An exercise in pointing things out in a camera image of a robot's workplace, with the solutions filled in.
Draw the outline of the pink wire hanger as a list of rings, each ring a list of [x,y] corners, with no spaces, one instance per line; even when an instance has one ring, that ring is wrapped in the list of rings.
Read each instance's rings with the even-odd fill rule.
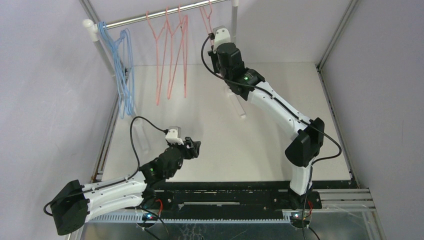
[[[153,38],[155,41],[155,55],[156,55],[156,95],[155,95],[155,103],[158,106],[160,104],[160,98],[161,98],[161,88],[162,88],[162,79],[163,77],[160,74],[160,44],[159,41],[161,39],[161,35],[163,34],[163,32],[166,32],[166,28],[167,28],[167,23],[164,22],[162,24],[161,29],[156,32],[154,27],[151,24],[151,21],[149,19],[149,12],[146,12],[146,20],[148,22],[148,25],[151,29],[151,32],[153,34]]]
[[[181,14],[181,6],[179,5],[177,8],[177,13],[178,13],[178,20],[179,23],[178,25],[175,27],[175,29],[172,29],[171,27],[171,23],[169,20],[169,16],[168,16],[168,12],[165,13],[165,17],[166,17],[166,27],[167,27],[167,32],[169,33],[170,36],[170,65],[169,65],[169,80],[168,80],[168,86],[167,86],[167,99],[170,100],[171,96],[172,96],[172,90],[173,90],[173,85],[174,85],[174,80],[175,80],[175,75],[176,75],[176,70],[177,70],[177,65],[178,65],[178,61],[180,58],[180,52],[182,49],[182,52],[184,53],[184,36],[185,36],[185,29],[184,29],[184,25],[185,25],[185,18],[182,16]],[[179,44],[179,48],[178,48],[178,52],[176,55],[176,59],[174,61],[174,37],[176,35],[176,33],[180,31],[181,33],[181,40],[180,40],[180,44]]]
[[[181,14],[181,6],[178,6],[178,17],[181,30],[181,44],[183,56],[183,90],[184,98],[187,97],[187,65],[188,65],[188,15]]]
[[[207,6],[209,7],[209,11],[207,11],[204,6],[201,6],[199,8],[199,10],[200,10],[200,14],[201,14],[206,32],[209,35],[209,34],[213,33],[213,28],[212,28],[212,25],[211,25],[211,17],[212,17],[212,13],[213,13],[213,7],[212,7],[212,3],[211,3],[210,0],[208,1]]]

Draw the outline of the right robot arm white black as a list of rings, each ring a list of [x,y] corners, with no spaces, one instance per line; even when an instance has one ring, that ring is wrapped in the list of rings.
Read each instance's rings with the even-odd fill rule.
[[[312,187],[312,162],[324,143],[324,122],[297,111],[259,72],[245,67],[241,51],[233,42],[212,46],[208,55],[213,73],[224,80],[235,95],[271,116],[291,140],[284,151],[292,165],[289,203],[302,208],[309,201],[307,192]]]

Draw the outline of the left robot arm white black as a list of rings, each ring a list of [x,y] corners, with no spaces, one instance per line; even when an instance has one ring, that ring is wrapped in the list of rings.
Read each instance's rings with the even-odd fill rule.
[[[127,176],[97,183],[68,182],[47,204],[57,234],[68,235],[90,220],[119,209],[153,207],[155,187],[174,177],[184,160],[197,158],[200,147],[200,141],[186,137],[182,144],[170,143],[158,157]]]

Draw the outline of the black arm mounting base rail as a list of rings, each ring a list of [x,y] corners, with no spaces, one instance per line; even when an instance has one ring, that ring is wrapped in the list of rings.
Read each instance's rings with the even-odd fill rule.
[[[163,220],[274,220],[282,211],[308,215],[323,208],[325,194],[357,189],[348,180],[318,180],[307,196],[296,196],[288,181],[164,182],[135,209],[160,210]]]

